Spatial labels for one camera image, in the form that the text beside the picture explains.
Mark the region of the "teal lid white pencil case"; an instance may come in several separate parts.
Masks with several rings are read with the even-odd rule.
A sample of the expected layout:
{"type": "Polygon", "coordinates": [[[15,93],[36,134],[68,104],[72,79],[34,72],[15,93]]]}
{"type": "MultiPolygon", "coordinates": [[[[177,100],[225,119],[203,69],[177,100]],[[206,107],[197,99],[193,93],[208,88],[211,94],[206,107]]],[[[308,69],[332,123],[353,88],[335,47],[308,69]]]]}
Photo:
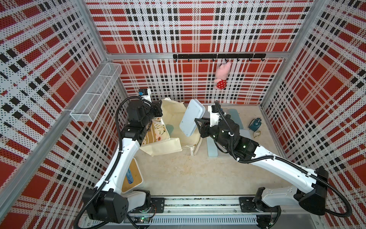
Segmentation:
{"type": "Polygon", "coordinates": [[[191,99],[179,125],[180,130],[190,137],[197,127],[195,119],[201,119],[204,113],[205,107],[197,99],[191,99]]]}

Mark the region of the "cream floral canvas bag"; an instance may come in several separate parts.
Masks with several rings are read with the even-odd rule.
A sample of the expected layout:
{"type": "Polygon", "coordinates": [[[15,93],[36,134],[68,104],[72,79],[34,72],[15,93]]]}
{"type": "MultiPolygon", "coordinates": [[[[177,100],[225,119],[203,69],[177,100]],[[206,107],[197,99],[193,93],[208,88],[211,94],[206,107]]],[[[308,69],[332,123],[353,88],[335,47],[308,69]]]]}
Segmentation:
{"type": "Polygon", "coordinates": [[[179,127],[186,112],[185,105],[166,98],[162,100],[162,111],[162,117],[152,120],[140,150],[150,156],[188,150],[191,156],[195,156],[202,143],[198,130],[186,136],[179,127]]]}

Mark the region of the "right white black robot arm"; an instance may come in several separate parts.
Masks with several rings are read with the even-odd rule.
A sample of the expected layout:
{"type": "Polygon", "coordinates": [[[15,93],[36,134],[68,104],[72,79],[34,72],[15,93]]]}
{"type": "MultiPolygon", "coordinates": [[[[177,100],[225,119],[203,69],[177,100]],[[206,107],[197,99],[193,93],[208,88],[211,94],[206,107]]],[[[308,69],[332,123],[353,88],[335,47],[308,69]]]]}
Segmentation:
{"type": "Polygon", "coordinates": [[[218,101],[209,106],[209,118],[204,117],[206,109],[201,103],[198,103],[198,109],[194,121],[201,138],[211,138],[219,151],[229,154],[236,162],[260,167],[291,184],[282,189],[259,188],[253,199],[253,206],[258,211],[281,206],[299,206],[318,216],[327,213],[340,218],[352,216],[350,202],[328,182],[326,170],[302,167],[272,153],[256,141],[241,136],[240,126],[229,114],[223,112],[218,101]],[[344,203],[343,212],[327,209],[329,190],[344,203]]]}

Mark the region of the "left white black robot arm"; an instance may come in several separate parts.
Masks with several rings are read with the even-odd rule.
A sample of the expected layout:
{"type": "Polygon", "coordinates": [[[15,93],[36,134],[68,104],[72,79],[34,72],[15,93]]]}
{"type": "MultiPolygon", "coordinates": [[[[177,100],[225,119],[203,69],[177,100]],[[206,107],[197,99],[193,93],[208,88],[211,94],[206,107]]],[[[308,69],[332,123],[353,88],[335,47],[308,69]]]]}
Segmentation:
{"type": "Polygon", "coordinates": [[[118,106],[115,123],[118,149],[107,170],[93,189],[86,189],[82,201],[84,206],[77,214],[73,227],[86,212],[88,217],[100,221],[98,229],[108,223],[122,223],[129,213],[137,208],[150,207],[150,193],[144,190],[123,194],[122,187],[130,164],[143,143],[152,120],[162,117],[162,101],[151,100],[150,89],[140,89],[138,95],[130,96],[118,106]]]}

